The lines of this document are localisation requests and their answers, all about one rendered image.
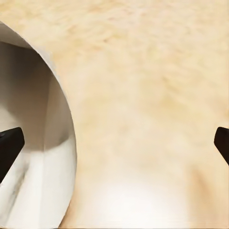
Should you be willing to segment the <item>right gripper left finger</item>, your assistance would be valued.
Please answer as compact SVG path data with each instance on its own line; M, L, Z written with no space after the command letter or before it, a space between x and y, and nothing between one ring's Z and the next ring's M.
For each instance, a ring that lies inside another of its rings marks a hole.
M21 127L0 132L0 184L24 145Z

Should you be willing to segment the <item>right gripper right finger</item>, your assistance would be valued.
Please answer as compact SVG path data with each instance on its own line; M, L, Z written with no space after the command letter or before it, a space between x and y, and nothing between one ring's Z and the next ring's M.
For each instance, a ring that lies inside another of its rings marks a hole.
M229 129L224 127L218 127L215 138L214 145L218 151L222 154L224 159L229 165Z

